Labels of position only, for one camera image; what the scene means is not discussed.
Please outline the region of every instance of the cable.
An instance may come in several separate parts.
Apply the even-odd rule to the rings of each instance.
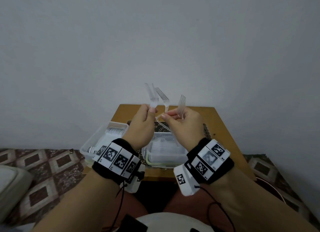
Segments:
[[[214,199],[214,197],[213,197],[206,189],[204,189],[203,187],[201,187],[201,186],[194,186],[194,187],[195,187],[195,188],[200,188],[200,189],[204,190],[214,201],[216,201],[216,200]],[[213,228],[213,230],[214,230],[215,232],[224,232],[224,231],[221,230],[220,228],[214,226],[214,225],[211,223],[211,221],[210,221],[209,211],[210,211],[211,205],[213,205],[213,204],[217,204],[217,205],[219,206],[219,208],[224,212],[224,214],[225,214],[226,217],[228,218],[229,222],[231,223],[232,228],[233,228],[233,231],[236,231],[236,228],[235,228],[233,222],[231,221],[229,215],[227,215],[226,211],[223,209],[223,207],[221,206],[221,203],[219,203],[219,202],[212,202],[212,203],[210,203],[210,204],[208,205],[208,208],[207,208],[207,219],[208,219],[208,221],[209,221],[209,223],[210,223],[210,226]]]
[[[113,227],[114,227],[115,224],[116,224],[117,218],[118,218],[119,213],[120,213],[120,210],[121,210],[121,206],[122,206],[122,202],[123,202],[123,197],[124,197],[124,195],[125,195],[125,187],[126,187],[127,185],[128,185],[128,184],[125,185],[125,182],[123,181],[123,186],[122,186],[122,188],[117,192],[117,195],[115,196],[115,197],[117,197],[118,194],[120,193],[120,191],[122,190],[122,196],[121,196],[121,202],[120,202],[119,210],[118,210],[117,215],[116,215],[116,217],[115,217],[115,219],[114,219],[114,221],[113,221],[113,223],[112,223],[112,225],[111,225],[111,227],[110,227],[109,232],[112,231]]]

